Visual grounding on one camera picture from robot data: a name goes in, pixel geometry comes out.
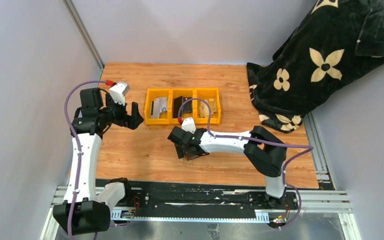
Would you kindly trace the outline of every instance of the yellow tray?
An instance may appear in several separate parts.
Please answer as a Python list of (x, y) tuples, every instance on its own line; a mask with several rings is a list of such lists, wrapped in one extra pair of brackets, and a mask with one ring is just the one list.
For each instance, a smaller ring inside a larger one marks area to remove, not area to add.
[[(173, 99), (183, 96), (185, 98), (200, 98), (204, 100), (215, 99), (217, 111), (211, 116), (211, 124), (219, 124), (222, 117), (220, 94), (218, 88), (148, 88), (145, 102), (146, 125), (177, 125), (177, 118), (173, 118)], [(151, 118), (152, 102), (159, 97), (168, 97), (168, 110), (162, 112), (159, 118)], [(199, 117), (200, 110), (197, 100), (192, 101), (192, 113), (183, 113), (182, 118), (193, 117), (196, 124), (207, 124), (208, 118)]]

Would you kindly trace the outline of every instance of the black blanket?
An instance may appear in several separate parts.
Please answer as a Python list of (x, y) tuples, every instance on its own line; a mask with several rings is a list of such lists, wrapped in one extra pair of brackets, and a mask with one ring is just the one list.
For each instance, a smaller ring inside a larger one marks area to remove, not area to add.
[(247, 64), (251, 102), (263, 125), (290, 133), (383, 64), (384, 0), (318, 0), (270, 65)]

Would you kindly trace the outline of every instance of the gray floor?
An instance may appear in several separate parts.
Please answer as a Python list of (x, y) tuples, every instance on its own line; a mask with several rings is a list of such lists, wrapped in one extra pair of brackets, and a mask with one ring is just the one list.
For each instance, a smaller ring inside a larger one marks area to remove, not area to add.
[[(267, 231), (259, 223), (132, 222), (111, 227), (98, 240), (344, 240), (341, 223), (334, 213), (306, 213), (280, 232)], [(68, 240), (59, 229), (56, 240)], [(91, 240), (93, 234), (76, 236)]]

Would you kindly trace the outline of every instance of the white panel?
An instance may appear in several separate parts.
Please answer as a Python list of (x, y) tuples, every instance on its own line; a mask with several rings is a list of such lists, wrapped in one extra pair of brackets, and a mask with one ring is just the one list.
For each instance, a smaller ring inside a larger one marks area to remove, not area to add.
[(0, 0), (0, 240), (40, 237), (71, 160), (65, 97), (98, 77), (61, 0)]
[(104, 62), (267, 64), (315, 0), (74, 0)]
[(314, 116), (362, 239), (384, 239), (384, 66), (333, 94)]

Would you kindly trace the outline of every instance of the yellow bin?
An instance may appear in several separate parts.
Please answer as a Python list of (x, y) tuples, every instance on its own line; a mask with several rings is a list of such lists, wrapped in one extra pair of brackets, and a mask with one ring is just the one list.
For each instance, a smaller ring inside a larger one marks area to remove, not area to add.
[[(215, 99), (216, 112), (211, 116), (211, 124), (219, 124), (222, 118), (222, 107), (218, 88), (148, 88), (144, 119), (146, 125), (178, 125), (178, 119), (173, 117), (173, 99), (180, 96), (185, 98), (200, 98), (204, 100)], [(152, 102), (159, 97), (168, 97), (168, 110), (162, 112), (159, 118), (151, 118)], [(207, 124), (208, 118), (200, 117), (200, 101), (192, 101), (192, 113), (183, 113), (182, 118), (193, 117), (196, 124)]]

